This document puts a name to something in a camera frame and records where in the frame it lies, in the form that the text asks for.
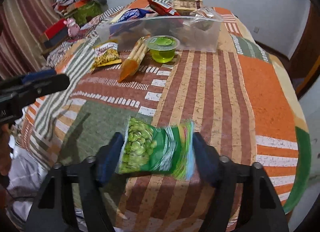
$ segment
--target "patterned tablecloth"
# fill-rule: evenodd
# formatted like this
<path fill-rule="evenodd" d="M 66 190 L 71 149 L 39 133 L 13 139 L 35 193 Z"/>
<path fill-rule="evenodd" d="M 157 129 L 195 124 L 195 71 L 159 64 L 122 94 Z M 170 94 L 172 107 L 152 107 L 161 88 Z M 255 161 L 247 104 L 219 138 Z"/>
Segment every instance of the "patterned tablecloth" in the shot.
<path fill-rule="evenodd" d="M 146 0 L 130 7 L 143 8 Z M 179 50 L 159 64 L 147 54 L 137 74 L 117 82 L 120 65 L 89 73 L 94 34 L 75 43 L 56 70 L 70 77 L 67 90 L 37 99 L 26 114 L 23 146 L 46 168 L 95 154 L 129 115 L 154 126 L 193 119 L 206 142 L 234 162 L 264 165 L 289 212 L 308 179 L 310 141 L 290 79 L 278 60 L 255 44 L 228 10 L 215 53 Z M 128 52 L 121 52 L 125 59 Z M 242 188 L 238 186 L 235 226 Z M 75 203 L 80 207 L 78 188 Z M 163 175 L 115 174 L 103 189 L 113 225 L 125 231 L 197 231 L 214 189 L 196 173 L 190 181 Z"/>

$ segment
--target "breadstick package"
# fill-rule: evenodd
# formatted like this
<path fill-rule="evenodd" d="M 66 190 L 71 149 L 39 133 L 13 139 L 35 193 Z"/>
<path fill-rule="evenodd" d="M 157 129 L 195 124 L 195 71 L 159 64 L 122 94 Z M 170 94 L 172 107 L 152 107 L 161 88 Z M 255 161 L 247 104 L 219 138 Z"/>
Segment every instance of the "breadstick package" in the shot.
<path fill-rule="evenodd" d="M 121 64 L 121 73 L 118 80 L 119 83 L 129 76 L 133 76 L 137 72 L 145 54 L 149 50 L 145 45 L 145 40 L 147 38 L 149 38 L 149 36 L 141 37 L 134 45 L 127 59 Z"/>

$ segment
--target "green peas in bag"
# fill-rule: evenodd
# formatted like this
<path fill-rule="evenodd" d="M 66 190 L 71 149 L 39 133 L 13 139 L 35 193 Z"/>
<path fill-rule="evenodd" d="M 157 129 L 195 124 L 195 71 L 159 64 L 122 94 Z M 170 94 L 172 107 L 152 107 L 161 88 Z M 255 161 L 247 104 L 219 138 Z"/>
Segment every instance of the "green peas in bag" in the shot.
<path fill-rule="evenodd" d="M 155 128 L 130 117 L 118 173 L 151 171 L 189 180 L 194 172 L 193 122 Z"/>

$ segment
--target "clear plastic container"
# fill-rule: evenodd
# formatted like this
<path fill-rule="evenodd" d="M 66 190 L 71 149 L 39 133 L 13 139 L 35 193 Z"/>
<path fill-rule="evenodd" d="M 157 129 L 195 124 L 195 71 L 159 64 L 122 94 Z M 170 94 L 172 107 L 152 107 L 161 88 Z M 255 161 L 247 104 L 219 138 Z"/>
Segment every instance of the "clear plastic container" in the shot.
<path fill-rule="evenodd" d="M 169 35 L 180 41 L 177 49 L 215 52 L 223 19 L 188 16 L 148 17 L 115 24 L 105 23 L 96 28 L 101 42 L 116 39 L 118 51 L 131 50 L 142 36 Z"/>

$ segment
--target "pink stuffed toy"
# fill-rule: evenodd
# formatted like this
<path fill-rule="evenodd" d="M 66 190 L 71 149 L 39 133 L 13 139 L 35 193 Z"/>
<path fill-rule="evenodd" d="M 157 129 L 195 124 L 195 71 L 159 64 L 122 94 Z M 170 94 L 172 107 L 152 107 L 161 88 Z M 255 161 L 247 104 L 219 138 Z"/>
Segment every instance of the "pink stuffed toy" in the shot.
<path fill-rule="evenodd" d="M 78 35 L 80 26 L 76 24 L 76 20 L 74 20 L 73 18 L 68 18 L 63 23 L 68 27 L 69 37 L 74 38 Z"/>

